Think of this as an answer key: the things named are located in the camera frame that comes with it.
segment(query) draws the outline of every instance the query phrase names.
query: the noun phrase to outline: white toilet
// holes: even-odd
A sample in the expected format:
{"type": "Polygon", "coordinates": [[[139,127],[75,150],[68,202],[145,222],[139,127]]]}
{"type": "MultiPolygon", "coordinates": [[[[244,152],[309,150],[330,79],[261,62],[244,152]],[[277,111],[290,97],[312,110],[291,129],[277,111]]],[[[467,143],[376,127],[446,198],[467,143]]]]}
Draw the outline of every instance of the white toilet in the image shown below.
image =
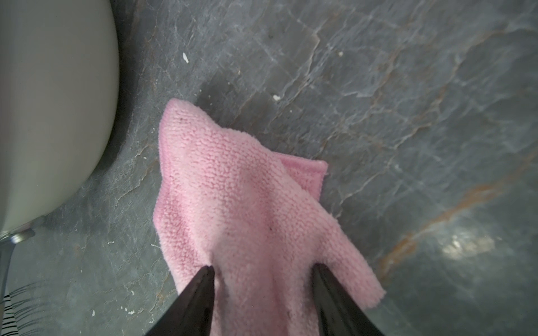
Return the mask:
{"type": "Polygon", "coordinates": [[[12,245],[28,236],[20,232],[65,202],[99,161],[119,61],[108,0],[1,1],[0,42],[3,290],[12,245]]]}

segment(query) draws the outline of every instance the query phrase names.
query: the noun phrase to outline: floor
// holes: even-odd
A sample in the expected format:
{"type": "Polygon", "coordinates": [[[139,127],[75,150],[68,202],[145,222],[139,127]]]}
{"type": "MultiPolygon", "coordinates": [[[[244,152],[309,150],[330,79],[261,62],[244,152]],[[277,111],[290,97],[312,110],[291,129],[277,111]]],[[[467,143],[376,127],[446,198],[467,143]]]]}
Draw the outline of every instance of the floor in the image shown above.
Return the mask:
{"type": "Polygon", "coordinates": [[[321,203],[387,290],[367,312],[386,335],[538,328],[535,1],[111,5],[114,130],[91,178],[15,250],[23,332],[143,335],[175,298],[151,221],[172,97],[329,163],[321,203]]]}

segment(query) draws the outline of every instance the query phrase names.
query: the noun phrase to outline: gray marble floor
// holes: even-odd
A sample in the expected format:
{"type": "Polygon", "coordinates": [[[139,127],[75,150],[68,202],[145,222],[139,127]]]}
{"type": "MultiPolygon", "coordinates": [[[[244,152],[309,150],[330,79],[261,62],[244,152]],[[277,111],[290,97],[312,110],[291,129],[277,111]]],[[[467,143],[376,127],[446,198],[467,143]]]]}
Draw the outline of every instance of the gray marble floor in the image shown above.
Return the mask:
{"type": "Polygon", "coordinates": [[[329,162],[322,205],[386,288],[367,313],[387,335],[535,332],[536,1],[111,5],[116,123],[91,178],[15,250],[28,332],[142,335],[176,296],[151,222],[172,97],[329,162]]]}

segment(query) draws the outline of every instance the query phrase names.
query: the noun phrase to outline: pink microfiber cloth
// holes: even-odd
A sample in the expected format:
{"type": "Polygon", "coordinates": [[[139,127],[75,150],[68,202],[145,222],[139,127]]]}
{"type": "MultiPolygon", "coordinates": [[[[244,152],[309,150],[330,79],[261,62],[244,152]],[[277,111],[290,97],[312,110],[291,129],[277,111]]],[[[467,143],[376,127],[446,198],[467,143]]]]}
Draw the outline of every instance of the pink microfiber cloth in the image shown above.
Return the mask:
{"type": "Polygon", "coordinates": [[[381,288],[319,204],[324,161],[273,153],[250,135],[171,100],[159,128],[153,214],[178,292],[215,268],[211,335],[318,335],[311,276],[326,264],[361,308],[381,288]]]}

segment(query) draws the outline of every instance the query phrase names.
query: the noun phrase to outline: rust-colored vein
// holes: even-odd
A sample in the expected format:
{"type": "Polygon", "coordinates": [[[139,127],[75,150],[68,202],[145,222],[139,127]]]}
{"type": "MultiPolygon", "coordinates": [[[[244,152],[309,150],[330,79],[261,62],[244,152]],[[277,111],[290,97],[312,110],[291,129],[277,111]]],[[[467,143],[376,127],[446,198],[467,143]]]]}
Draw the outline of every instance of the rust-colored vein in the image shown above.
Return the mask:
{"type": "Polygon", "coordinates": [[[480,184],[466,192],[456,206],[444,211],[439,216],[427,222],[418,232],[407,234],[394,248],[379,261],[378,277],[381,281],[387,278],[390,270],[406,257],[413,254],[419,244],[420,238],[427,234],[438,224],[448,223],[460,212],[475,205],[486,203],[502,195],[509,185],[514,183],[529,168],[531,162],[538,155],[538,148],[523,159],[523,163],[511,174],[491,184],[480,184]]]}

